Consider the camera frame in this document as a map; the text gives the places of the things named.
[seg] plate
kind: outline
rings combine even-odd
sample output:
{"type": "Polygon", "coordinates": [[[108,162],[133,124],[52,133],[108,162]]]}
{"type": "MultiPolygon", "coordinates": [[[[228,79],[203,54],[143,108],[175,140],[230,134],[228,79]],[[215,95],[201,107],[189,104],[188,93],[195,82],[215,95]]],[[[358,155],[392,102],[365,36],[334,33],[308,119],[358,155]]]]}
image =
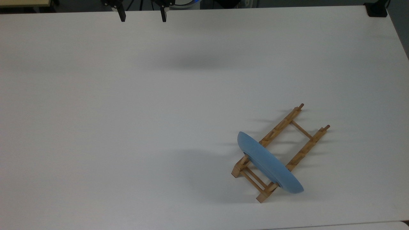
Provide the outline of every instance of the plate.
{"type": "Polygon", "coordinates": [[[289,193],[304,191],[295,176],[261,144],[249,135],[239,132],[237,143],[240,149],[249,155],[250,161],[272,182],[289,193]]]}

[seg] wooden surface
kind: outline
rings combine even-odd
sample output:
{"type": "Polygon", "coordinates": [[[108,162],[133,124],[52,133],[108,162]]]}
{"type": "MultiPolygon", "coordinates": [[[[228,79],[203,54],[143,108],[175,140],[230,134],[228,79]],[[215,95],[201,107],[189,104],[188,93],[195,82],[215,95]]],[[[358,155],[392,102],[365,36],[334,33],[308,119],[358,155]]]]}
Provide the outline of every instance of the wooden surface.
{"type": "Polygon", "coordinates": [[[47,7],[51,0],[0,0],[0,7],[47,7]]]}
{"type": "MultiPolygon", "coordinates": [[[[409,219],[409,61],[389,17],[363,6],[171,11],[166,23],[157,11],[125,23],[19,14],[0,15],[0,31],[2,229],[409,219]],[[230,174],[237,133],[260,140],[300,102],[307,132],[331,128],[293,171],[305,191],[260,204],[230,174]]],[[[307,141],[288,126],[269,151],[285,164],[307,141]]]]}

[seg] black clamp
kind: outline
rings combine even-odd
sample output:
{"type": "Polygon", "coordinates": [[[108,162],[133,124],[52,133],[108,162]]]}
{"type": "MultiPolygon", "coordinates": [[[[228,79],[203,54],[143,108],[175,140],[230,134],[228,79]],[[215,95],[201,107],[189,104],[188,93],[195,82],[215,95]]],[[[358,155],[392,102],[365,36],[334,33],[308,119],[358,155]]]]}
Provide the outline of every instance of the black clamp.
{"type": "Polygon", "coordinates": [[[378,0],[375,3],[366,2],[364,6],[369,17],[385,18],[388,16],[386,8],[388,8],[389,3],[391,3],[391,0],[378,0]]]}
{"type": "Polygon", "coordinates": [[[124,0],[101,0],[101,3],[104,4],[105,6],[111,6],[113,10],[118,11],[119,17],[121,18],[121,21],[124,22],[126,18],[124,6],[122,5],[122,2],[124,0]]]}
{"type": "Polygon", "coordinates": [[[166,22],[166,12],[169,11],[169,7],[175,4],[175,0],[152,0],[160,7],[160,14],[162,15],[162,22],[166,22]]]}

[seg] blue object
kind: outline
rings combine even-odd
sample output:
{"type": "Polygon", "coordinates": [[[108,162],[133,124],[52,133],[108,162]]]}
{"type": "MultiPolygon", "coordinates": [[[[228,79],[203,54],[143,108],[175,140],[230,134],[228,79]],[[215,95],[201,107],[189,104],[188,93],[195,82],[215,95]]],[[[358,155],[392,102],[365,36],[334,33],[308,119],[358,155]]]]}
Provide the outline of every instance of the blue object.
{"type": "Polygon", "coordinates": [[[240,149],[249,155],[249,160],[272,182],[278,183],[282,189],[289,193],[304,191],[297,178],[256,140],[243,132],[239,132],[237,143],[240,149]]]}

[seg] white table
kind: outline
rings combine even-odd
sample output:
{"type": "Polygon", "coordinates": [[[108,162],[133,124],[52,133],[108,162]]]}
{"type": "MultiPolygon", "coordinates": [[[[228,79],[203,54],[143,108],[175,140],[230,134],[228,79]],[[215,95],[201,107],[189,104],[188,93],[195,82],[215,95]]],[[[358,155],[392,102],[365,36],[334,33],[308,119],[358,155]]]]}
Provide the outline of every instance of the white table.
{"type": "MultiPolygon", "coordinates": [[[[364,6],[0,15],[0,226],[267,229],[409,219],[409,61],[364,6]],[[239,131],[329,132],[259,204],[239,131]]],[[[306,142],[271,144],[286,163],[306,142]]]]}

